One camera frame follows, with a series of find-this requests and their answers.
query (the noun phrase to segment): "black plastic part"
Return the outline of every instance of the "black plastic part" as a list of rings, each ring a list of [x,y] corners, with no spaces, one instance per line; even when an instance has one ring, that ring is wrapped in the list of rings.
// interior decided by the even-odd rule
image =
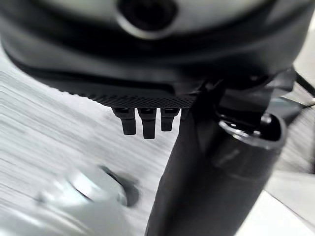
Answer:
[[[303,108],[304,105],[301,103],[280,97],[274,98],[270,101],[267,112],[282,117],[282,119],[289,126],[301,114]]]
[[[303,45],[314,6],[313,0],[270,1],[255,14],[215,31],[148,42],[106,25],[74,22],[38,1],[1,0],[0,32],[15,63],[31,75],[44,75],[41,81],[49,86],[75,94],[98,90],[95,95],[106,96],[106,104],[124,107],[128,84],[134,84],[138,97],[146,97],[150,89],[167,105],[162,99],[170,88],[175,97],[192,94],[216,76],[239,89],[250,87],[253,77],[289,68]],[[161,90],[152,89],[158,86]]]
[[[133,207],[140,199],[140,192],[132,181],[112,172],[106,166],[99,166],[110,177],[116,180],[124,189],[127,198],[127,207]]]
[[[146,236],[233,236],[284,146],[280,118],[271,116],[264,138],[242,136],[197,103],[181,120]]]
[[[134,108],[112,108],[115,116],[120,118],[123,125],[123,131],[126,135],[136,134],[136,119]]]
[[[161,130],[163,132],[172,131],[174,117],[179,113],[179,109],[161,109]]]
[[[217,111],[222,119],[254,130],[273,97],[280,97],[293,90],[296,80],[294,68],[270,76],[264,85],[249,89],[226,89],[218,103]]]
[[[143,138],[154,139],[156,133],[156,109],[138,108],[138,114],[142,120]]]

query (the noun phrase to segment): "white surface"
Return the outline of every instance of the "white surface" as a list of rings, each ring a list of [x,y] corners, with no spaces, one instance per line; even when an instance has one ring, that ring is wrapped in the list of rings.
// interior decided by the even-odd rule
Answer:
[[[294,213],[263,192],[236,236],[314,236]]]

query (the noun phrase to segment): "plastic device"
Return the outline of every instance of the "plastic device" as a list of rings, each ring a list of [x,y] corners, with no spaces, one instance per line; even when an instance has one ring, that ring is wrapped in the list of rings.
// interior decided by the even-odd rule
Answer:
[[[298,78],[313,0],[2,0],[0,32],[35,79],[110,106],[144,138],[156,110],[180,133],[147,236],[232,236],[267,182],[302,107]]]

